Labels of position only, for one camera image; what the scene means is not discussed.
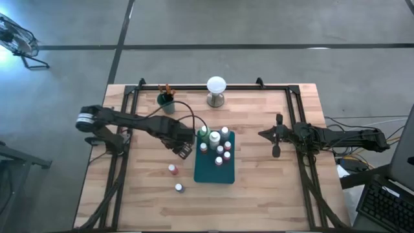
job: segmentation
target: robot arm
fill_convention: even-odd
[[[107,150],[121,154],[126,145],[124,138],[113,134],[106,128],[107,125],[146,131],[151,136],[160,139],[167,149],[172,149],[182,159],[191,153],[191,145],[194,143],[193,129],[167,116],[132,115],[92,105],[82,107],[76,121],[77,129],[96,136],[85,139],[89,144],[96,145],[97,142],[104,142]]]
[[[259,132],[259,135],[273,143],[273,157],[280,156],[279,142],[291,142],[301,152],[313,154],[318,154],[324,148],[338,147],[361,147],[377,152],[389,149],[387,140],[379,129],[332,131],[303,122],[298,122],[293,125],[293,129],[288,129],[283,124],[283,116],[280,114],[276,115],[276,126]]]

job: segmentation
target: bottle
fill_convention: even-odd
[[[223,142],[226,142],[227,140],[228,140],[228,137],[230,136],[230,131],[228,130],[228,128],[227,127],[223,127],[223,128],[221,128],[221,130],[220,130],[220,137],[221,137],[221,140],[223,141]]]
[[[216,149],[217,154],[221,155],[224,151],[224,148],[222,146],[218,146]]]
[[[207,153],[208,151],[207,144],[205,143],[200,144],[200,150],[201,150],[201,153]]]
[[[225,149],[225,150],[230,150],[230,149],[232,149],[232,144],[231,144],[229,141],[225,142],[225,143],[224,143],[224,149]]]
[[[171,172],[171,174],[173,174],[173,175],[176,175],[176,174],[178,174],[178,173],[179,173],[179,170],[177,169],[177,167],[176,167],[176,166],[174,166],[174,165],[172,165],[172,164],[170,164],[170,165],[168,166],[168,170],[169,170],[169,172]]]
[[[226,161],[229,161],[230,160],[230,152],[226,151],[223,155],[223,159],[226,160]]]
[[[175,185],[175,191],[179,192],[180,194],[182,194],[184,192],[184,187],[182,184],[176,184]]]
[[[201,141],[208,144],[209,143],[209,136],[210,136],[210,129],[209,127],[203,126],[199,130]]]
[[[220,144],[220,134],[216,131],[210,133],[210,148],[215,150]]]
[[[218,156],[217,158],[215,158],[215,163],[216,165],[220,166],[223,163],[223,159],[220,156]]]

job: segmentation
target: wooden table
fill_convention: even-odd
[[[325,127],[316,85],[299,85],[307,122]],[[123,93],[124,85],[109,85],[103,106],[119,111]],[[206,103],[207,94],[207,91],[178,91],[175,99],[189,104],[212,129],[228,126],[235,131],[235,183],[194,182],[195,152],[182,160],[167,150],[159,139],[135,130],[118,230],[307,230],[294,146],[281,143],[281,157],[275,159],[270,142],[257,135],[257,132],[274,125],[276,113],[281,113],[284,124],[291,126],[285,93],[225,91],[225,104],[217,109]],[[157,95],[158,91],[140,91],[136,113],[147,115],[154,111],[158,107]],[[175,109],[176,113],[170,115],[173,118],[190,114],[184,105],[176,104]],[[190,126],[191,118],[183,122]],[[202,123],[196,119],[196,125],[201,127]],[[91,159],[104,150],[104,146],[95,147]],[[75,227],[83,224],[102,200],[109,163],[110,155],[106,155],[89,166]],[[169,164],[177,165],[178,175],[170,174]],[[332,154],[321,152],[317,155],[316,167],[324,199],[339,218],[349,224]],[[186,187],[183,194],[175,191],[176,183]],[[319,221],[315,201],[312,205]],[[112,218],[112,207],[109,219]]]

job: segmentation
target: green cup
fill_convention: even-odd
[[[168,104],[171,103],[172,101],[174,101],[174,99],[171,100],[166,100],[165,99],[165,95],[164,94],[159,94],[157,97],[157,103],[159,106],[163,106],[162,110],[166,113],[166,114],[173,114],[175,112],[175,105],[174,103],[172,104]]]

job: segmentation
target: keyboard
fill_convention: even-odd
[[[414,197],[379,175],[365,185],[356,211],[391,232],[414,233]]]

